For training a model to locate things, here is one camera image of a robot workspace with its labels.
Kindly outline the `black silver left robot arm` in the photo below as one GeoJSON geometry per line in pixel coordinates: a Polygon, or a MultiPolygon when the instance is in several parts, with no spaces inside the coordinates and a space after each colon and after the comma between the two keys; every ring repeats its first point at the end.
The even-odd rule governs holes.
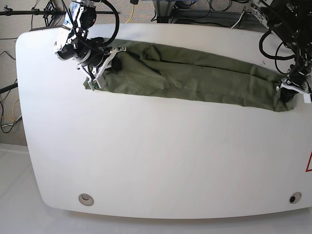
{"type": "Polygon", "coordinates": [[[284,103],[296,94],[302,94],[305,103],[312,102],[312,2],[310,0],[253,0],[252,14],[267,28],[260,38],[260,53],[275,62],[294,60],[277,90],[284,103]],[[270,55],[264,51],[263,42],[275,34],[281,45],[290,49],[291,56],[270,55]]]}

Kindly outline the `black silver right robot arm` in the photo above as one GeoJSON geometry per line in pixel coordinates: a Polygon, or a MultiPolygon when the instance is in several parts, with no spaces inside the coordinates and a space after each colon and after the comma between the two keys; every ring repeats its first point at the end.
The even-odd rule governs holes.
{"type": "Polygon", "coordinates": [[[112,42],[119,31],[120,21],[116,8],[107,0],[100,3],[108,6],[115,16],[115,29],[109,39],[88,38],[89,28],[97,19],[95,0],[73,0],[66,8],[64,23],[59,30],[54,52],[60,60],[72,59],[77,69],[92,76],[92,70],[99,71],[105,60],[112,54],[112,42]]]}

